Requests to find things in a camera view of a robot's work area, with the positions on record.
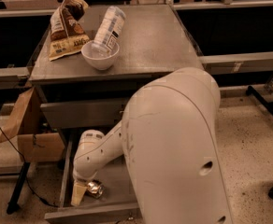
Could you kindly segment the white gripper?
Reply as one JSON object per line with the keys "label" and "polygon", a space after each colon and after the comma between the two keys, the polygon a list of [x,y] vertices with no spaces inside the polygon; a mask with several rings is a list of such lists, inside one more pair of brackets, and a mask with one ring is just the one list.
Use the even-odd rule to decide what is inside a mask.
{"label": "white gripper", "polygon": [[90,182],[92,181],[98,170],[93,168],[74,168],[73,169],[73,177],[76,181],[73,184],[71,204],[73,206],[79,206],[83,196],[86,192],[86,184],[82,182]]}

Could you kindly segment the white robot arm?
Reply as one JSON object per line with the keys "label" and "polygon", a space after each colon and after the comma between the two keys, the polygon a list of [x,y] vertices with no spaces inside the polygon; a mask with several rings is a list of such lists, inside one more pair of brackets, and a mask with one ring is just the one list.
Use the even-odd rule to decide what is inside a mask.
{"label": "white robot arm", "polygon": [[220,91],[182,68],[139,89],[108,133],[83,133],[71,203],[108,162],[124,156],[145,224],[233,224],[215,135]]}

